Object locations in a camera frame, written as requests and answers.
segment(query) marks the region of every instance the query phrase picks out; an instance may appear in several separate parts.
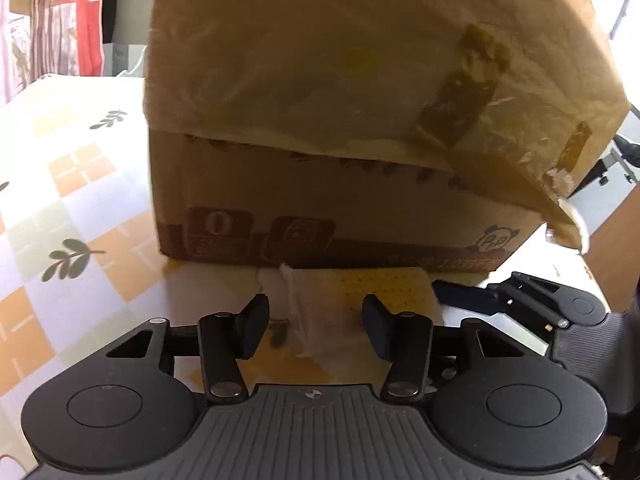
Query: ribbed black surface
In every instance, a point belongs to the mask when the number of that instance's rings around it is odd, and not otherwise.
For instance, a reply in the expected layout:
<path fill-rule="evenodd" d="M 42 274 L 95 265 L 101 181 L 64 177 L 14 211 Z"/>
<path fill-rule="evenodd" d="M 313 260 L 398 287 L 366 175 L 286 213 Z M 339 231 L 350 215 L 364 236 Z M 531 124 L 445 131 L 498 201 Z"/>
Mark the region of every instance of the ribbed black surface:
<path fill-rule="evenodd" d="M 596 385 L 609 413 L 625 415 L 640 401 L 640 316 L 636 308 L 609 314 L 597 326 L 558 330 L 552 359 Z"/>
<path fill-rule="evenodd" d="M 41 466 L 30 480 L 74 480 Z M 184 445 L 110 480 L 593 480 L 584 463 L 538 476 L 497 473 L 443 446 L 413 408 L 368 386 L 262 386 L 247 402 L 210 409 Z"/>

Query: printed panda logo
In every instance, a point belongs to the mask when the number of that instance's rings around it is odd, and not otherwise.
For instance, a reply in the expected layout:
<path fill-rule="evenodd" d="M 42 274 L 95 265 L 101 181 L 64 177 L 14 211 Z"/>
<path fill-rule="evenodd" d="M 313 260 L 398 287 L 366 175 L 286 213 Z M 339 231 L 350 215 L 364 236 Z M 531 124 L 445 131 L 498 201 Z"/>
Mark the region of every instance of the printed panda logo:
<path fill-rule="evenodd" d="M 519 229 L 510 229 L 508 227 L 498 227 L 492 225 L 485 229 L 484 235 L 470 249 L 475 249 L 479 253 L 489 253 L 503 249 L 513 238 L 515 238 Z"/>

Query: floral curtain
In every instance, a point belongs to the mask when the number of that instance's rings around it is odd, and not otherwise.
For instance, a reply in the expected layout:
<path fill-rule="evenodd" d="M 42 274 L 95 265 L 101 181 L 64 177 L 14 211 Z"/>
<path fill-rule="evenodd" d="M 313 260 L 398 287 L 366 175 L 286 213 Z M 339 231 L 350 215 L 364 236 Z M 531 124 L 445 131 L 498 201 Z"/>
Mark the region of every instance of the floral curtain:
<path fill-rule="evenodd" d="M 0 106 L 47 73 L 102 74 L 101 0 L 0 0 Z"/>

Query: metal screw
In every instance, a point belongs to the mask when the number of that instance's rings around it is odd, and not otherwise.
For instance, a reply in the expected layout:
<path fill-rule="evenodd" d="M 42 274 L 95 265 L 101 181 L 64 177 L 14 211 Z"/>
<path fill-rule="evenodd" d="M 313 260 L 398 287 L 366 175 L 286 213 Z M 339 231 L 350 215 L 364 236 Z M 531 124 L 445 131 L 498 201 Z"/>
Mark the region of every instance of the metal screw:
<path fill-rule="evenodd" d="M 209 391 L 216 397 L 231 399 L 232 397 L 237 397 L 242 393 L 242 386 L 231 381 L 223 381 L 221 383 L 214 384 Z"/>
<path fill-rule="evenodd" d="M 452 380 L 458 372 L 455 368 L 447 367 L 442 371 L 442 378 L 446 381 Z"/>
<path fill-rule="evenodd" d="M 389 384 L 386 390 L 394 397 L 412 397 L 418 393 L 418 386 L 406 381 L 397 381 Z"/>

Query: checkered tablecloth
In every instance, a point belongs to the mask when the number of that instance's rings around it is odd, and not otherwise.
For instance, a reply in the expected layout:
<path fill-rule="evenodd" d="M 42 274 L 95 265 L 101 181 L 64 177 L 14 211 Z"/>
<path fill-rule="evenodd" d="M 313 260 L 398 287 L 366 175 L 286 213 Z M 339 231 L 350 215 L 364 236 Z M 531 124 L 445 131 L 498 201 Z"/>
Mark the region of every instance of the checkered tablecloth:
<path fill-rule="evenodd" d="M 270 297 L 272 319 L 287 317 L 277 269 L 159 254 L 143 85 L 139 78 L 46 76 L 0 109 L 0 456 L 26 469 L 35 466 L 20 430 L 27 396 L 144 320 L 193 324 L 217 310 L 238 312 L 260 291 Z M 546 243 L 543 230 L 491 279 L 515 269 L 602 296 L 581 257 Z M 455 323 L 456 316 L 445 318 Z M 248 383 L 286 366 L 293 377 L 322 372 L 265 340 L 254 368 L 242 369 Z M 197 358 L 179 360 L 176 375 L 201 387 Z"/>

